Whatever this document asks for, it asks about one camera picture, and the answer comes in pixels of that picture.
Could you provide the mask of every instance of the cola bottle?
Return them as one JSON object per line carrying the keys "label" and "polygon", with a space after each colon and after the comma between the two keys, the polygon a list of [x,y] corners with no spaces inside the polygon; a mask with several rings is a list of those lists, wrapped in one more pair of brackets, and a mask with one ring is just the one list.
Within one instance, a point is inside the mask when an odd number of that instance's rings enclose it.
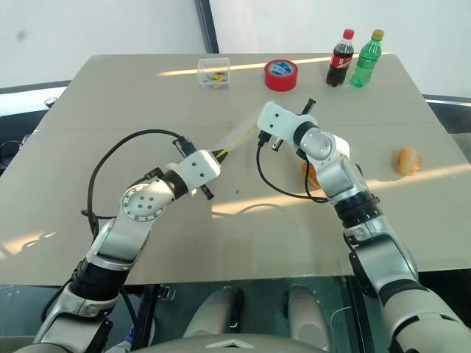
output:
{"label": "cola bottle", "polygon": [[348,66],[353,56],[352,38],[354,33],[353,29],[344,30],[344,37],[333,49],[333,56],[327,73],[327,83],[331,86],[341,85],[345,81]]}

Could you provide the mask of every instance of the green soda bottle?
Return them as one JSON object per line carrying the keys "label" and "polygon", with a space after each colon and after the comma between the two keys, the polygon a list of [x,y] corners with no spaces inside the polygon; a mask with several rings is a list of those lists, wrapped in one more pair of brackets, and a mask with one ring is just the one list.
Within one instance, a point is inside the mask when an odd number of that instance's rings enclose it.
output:
{"label": "green soda bottle", "polygon": [[360,51],[360,56],[356,62],[355,72],[353,73],[350,84],[355,87],[364,87],[368,84],[375,68],[376,62],[381,56],[381,40],[384,31],[375,29],[371,35],[371,41],[368,42]]}

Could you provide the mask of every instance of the yellow bottle cap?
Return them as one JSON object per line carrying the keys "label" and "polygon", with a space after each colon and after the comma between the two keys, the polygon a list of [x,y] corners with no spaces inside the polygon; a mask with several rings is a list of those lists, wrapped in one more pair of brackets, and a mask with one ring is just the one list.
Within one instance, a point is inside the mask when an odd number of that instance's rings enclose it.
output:
{"label": "yellow bottle cap", "polygon": [[384,36],[384,31],[382,29],[375,29],[371,35],[371,39],[382,40]]}

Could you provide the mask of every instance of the floor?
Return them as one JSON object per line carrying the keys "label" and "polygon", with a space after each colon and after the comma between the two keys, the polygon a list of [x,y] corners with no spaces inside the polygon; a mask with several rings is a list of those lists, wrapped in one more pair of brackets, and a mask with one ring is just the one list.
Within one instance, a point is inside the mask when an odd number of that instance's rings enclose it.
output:
{"label": "floor", "polygon": [[[428,105],[471,163],[471,99],[441,96],[425,98],[431,101]],[[432,103],[450,100],[454,101],[453,104]]]}
{"label": "floor", "polygon": [[[182,283],[170,285],[175,290],[173,300],[157,305],[154,344],[181,338],[193,314],[208,295],[225,285],[232,285],[244,292],[244,314],[241,332],[261,333],[288,337],[288,324],[283,316],[283,294],[293,284],[301,284],[315,292],[326,322],[345,303],[347,289],[339,277],[259,279],[232,282]],[[0,336],[34,335],[40,327],[40,312],[54,293],[53,288],[28,286],[0,286]],[[135,309],[139,298],[132,296]],[[332,352],[356,352],[350,349],[346,309],[332,318],[330,333]],[[129,313],[120,300],[111,314],[113,330],[107,348],[122,342],[131,327]]]}

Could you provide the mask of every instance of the orange object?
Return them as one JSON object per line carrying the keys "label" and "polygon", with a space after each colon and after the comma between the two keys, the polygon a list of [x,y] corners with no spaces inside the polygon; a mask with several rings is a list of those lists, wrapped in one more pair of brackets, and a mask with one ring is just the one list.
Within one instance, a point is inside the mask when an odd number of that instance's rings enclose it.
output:
{"label": "orange object", "polygon": [[[307,163],[304,163],[301,165],[301,174],[303,177],[306,177],[306,169],[308,168]],[[312,164],[309,164],[309,177],[308,180],[311,185],[313,185],[315,188],[320,189],[321,186],[319,185],[319,182],[317,181],[317,176],[316,176],[316,170],[312,166]]]}
{"label": "orange object", "polygon": [[397,171],[402,175],[412,175],[420,169],[422,157],[416,149],[401,149],[397,161]]}

